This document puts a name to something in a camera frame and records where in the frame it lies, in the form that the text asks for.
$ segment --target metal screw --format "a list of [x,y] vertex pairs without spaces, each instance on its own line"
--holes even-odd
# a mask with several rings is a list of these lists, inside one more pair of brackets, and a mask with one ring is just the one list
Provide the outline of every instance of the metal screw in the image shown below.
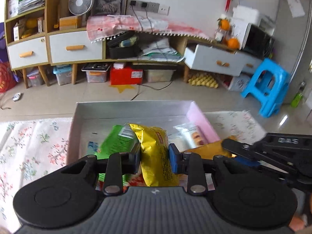
[[120,191],[120,188],[119,186],[108,186],[108,187],[105,187],[105,192],[107,193],[118,193]]
[[206,188],[202,185],[194,185],[194,186],[191,186],[191,191],[193,193],[203,193],[206,191]]

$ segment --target red box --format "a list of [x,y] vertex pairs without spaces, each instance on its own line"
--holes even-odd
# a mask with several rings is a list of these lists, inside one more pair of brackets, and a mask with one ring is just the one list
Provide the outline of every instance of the red box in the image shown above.
[[125,68],[111,68],[110,85],[141,84],[143,81],[143,70]]

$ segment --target tiled floor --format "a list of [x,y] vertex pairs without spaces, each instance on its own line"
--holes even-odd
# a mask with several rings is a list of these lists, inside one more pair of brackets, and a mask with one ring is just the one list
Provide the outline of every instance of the tiled floor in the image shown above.
[[[162,88],[167,84],[150,83],[148,85]],[[109,82],[87,83],[85,79],[81,79],[76,85],[59,86],[54,82],[50,87],[42,85],[25,89],[24,84],[20,83],[5,94],[4,100],[17,92],[24,93],[22,99],[16,103],[11,100],[7,102],[4,107],[11,107],[11,110],[0,110],[0,122],[71,117],[77,102],[131,100],[138,91],[138,86],[134,86],[135,89],[126,89],[119,94],[116,88],[109,85]],[[167,99],[194,100],[203,112],[250,110],[254,118],[268,132],[312,134],[312,126],[305,121],[309,110],[306,110],[304,106],[296,109],[283,106],[278,115],[265,119],[258,115],[260,103],[253,97],[248,96],[243,99],[239,93],[229,92],[223,87],[209,89],[202,86],[190,86],[182,80],[175,80],[169,87],[159,91],[141,86],[140,95],[135,100]],[[285,115],[288,118],[284,124],[280,125]]]

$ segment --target fan grille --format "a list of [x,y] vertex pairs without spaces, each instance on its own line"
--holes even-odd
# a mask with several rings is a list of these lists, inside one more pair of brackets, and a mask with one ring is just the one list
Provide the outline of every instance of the fan grille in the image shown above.
[[69,11],[74,15],[83,15],[91,10],[94,0],[69,0]]

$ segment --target cat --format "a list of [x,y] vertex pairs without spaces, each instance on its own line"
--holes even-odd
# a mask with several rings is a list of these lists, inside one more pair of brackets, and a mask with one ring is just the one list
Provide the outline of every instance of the cat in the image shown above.
[[97,15],[120,15],[121,0],[98,0]]

